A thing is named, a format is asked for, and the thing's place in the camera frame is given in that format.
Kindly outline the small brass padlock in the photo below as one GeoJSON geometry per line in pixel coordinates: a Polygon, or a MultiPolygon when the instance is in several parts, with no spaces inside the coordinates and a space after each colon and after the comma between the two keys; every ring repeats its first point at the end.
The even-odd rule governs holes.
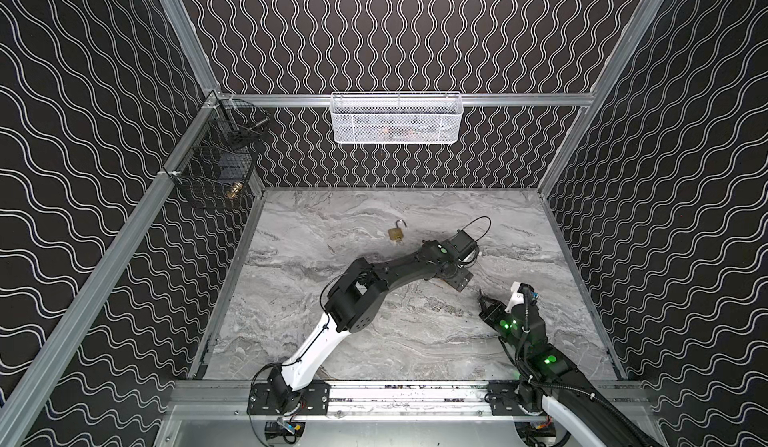
{"type": "Polygon", "coordinates": [[[395,243],[401,243],[404,239],[403,229],[406,227],[407,223],[404,219],[397,219],[395,225],[387,230],[389,240],[395,243]]]}

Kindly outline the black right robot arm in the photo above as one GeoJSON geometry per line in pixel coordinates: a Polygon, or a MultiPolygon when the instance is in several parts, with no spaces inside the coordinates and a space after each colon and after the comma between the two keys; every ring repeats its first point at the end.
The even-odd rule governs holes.
{"type": "Polygon", "coordinates": [[[538,295],[527,284],[507,303],[482,294],[480,319],[492,328],[518,371],[520,410],[551,418],[582,446],[657,446],[549,341],[538,295]]]}

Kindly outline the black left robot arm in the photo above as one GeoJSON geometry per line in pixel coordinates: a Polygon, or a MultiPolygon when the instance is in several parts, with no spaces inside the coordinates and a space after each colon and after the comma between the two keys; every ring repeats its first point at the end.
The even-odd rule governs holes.
{"type": "Polygon", "coordinates": [[[414,252],[393,260],[354,260],[321,292],[322,315],[309,337],[286,361],[270,367],[267,382],[277,411],[298,408],[317,370],[346,337],[375,319],[388,294],[431,279],[462,291],[473,277],[469,265],[478,255],[478,241],[459,230],[443,241],[426,240],[414,252]]]}

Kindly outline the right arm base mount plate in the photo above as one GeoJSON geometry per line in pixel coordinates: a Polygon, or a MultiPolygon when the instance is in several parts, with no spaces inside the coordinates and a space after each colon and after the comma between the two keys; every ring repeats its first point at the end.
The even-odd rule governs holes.
{"type": "Polygon", "coordinates": [[[541,393],[519,381],[489,381],[484,401],[493,416],[536,416],[543,412],[541,393]]]}

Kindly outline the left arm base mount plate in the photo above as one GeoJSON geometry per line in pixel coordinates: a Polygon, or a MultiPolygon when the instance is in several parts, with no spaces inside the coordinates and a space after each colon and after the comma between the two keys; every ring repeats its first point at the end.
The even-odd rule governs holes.
{"type": "Polygon", "coordinates": [[[247,403],[248,415],[325,415],[328,411],[330,385],[312,381],[294,391],[282,381],[255,383],[250,387],[247,403]]]}

